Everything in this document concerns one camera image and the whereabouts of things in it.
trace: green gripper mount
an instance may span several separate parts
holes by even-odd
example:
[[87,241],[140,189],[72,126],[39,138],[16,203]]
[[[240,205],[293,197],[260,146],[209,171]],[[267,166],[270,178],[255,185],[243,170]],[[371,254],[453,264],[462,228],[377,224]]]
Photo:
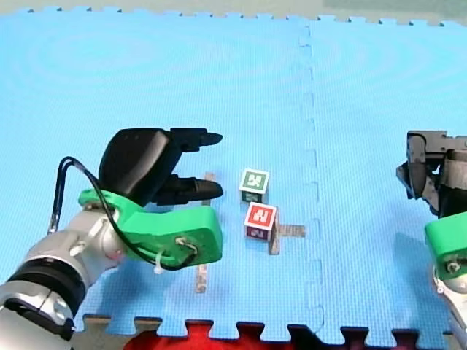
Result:
[[425,234],[442,281],[467,273],[467,212],[427,224]]
[[[189,248],[180,246],[176,238],[185,238],[198,249],[189,265],[213,263],[222,257],[222,230],[217,215],[210,206],[197,206],[168,213],[150,213],[129,199],[102,191],[107,203],[118,210],[116,224],[132,244],[154,260],[163,252],[161,262],[168,266],[181,264],[190,254]],[[81,206],[100,203],[95,190],[81,192]],[[140,259],[130,249],[128,256]]]

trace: blue foam mat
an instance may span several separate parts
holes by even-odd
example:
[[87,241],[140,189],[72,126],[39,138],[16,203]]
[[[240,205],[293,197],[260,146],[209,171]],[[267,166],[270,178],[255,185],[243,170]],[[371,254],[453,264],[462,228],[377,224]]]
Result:
[[[96,170],[119,128],[207,127],[222,143],[177,169],[213,171],[225,188],[213,202],[224,258],[209,266],[207,292],[194,292],[193,268],[155,276],[126,262],[90,291],[79,329],[83,314],[106,314],[112,333],[149,316],[170,336],[208,319],[214,338],[262,322],[266,341],[303,324],[328,343],[343,341],[340,327],[368,327],[369,345],[392,346],[392,329],[443,345],[447,312],[427,283],[422,237],[432,217],[406,200],[395,167],[408,129],[467,133],[463,27],[86,9],[0,17],[3,279],[47,228],[61,156]],[[244,237],[246,167],[271,172],[282,222],[306,225],[306,238],[281,240],[279,256]],[[69,177],[63,222],[87,185]]]

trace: black wire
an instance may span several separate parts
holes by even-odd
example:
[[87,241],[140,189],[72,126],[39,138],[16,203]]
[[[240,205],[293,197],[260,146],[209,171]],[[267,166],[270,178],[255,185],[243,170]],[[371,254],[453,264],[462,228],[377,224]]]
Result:
[[[99,200],[102,205],[102,209],[104,210],[105,214],[107,215],[107,218],[112,225],[112,228],[114,231],[117,233],[118,237],[122,240],[122,242],[134,253],[136,254],[139,258],[143,259],[147,263],[151,265],[155,265],[154,259],[151,259],[144,253],[140,252],[134,244],[132,244],[125,236],[125,234],[120,230],[120,228],[117,226],[117,223],[114,221],[113,215],[110,211],[109,204],[107,203],[107,200],[104,197],[104,194],[102,193],[101,188],[99,187],[99,181],[98,179],[83,165],[81,162],[74,158],[67,156],[64,159],[61,160],[60,164],[58,165],[58,171],[57,171],[57,181],[55,183],[55,197],[53,200],[53,211],[52,211],[52,217],[50,219],[50,226],[48,233],[53,233],[58,229],[58,223],[60,222],[60,215],[61,215],[61,209],[63,206],[63,194],[65,190],[65,183],[66,183],[66,172],[68,171],[68,168],[70,166],[74,166],[78,170],[84,173],[86,177],[88,178],[89,182],[93,185],[94,190],[97,193],[97,196],[99,197]],[[170,266],[170,265],[165,265],[161,263],[161,267],[164,270],[168,271],[176,271],[176,270],[181,270],[182,268],[187,267],[188,264],[192,263],[196,256],[196,251],[193,251],[192,254],[189,254],[186,259],[180,264],[176,266]]]

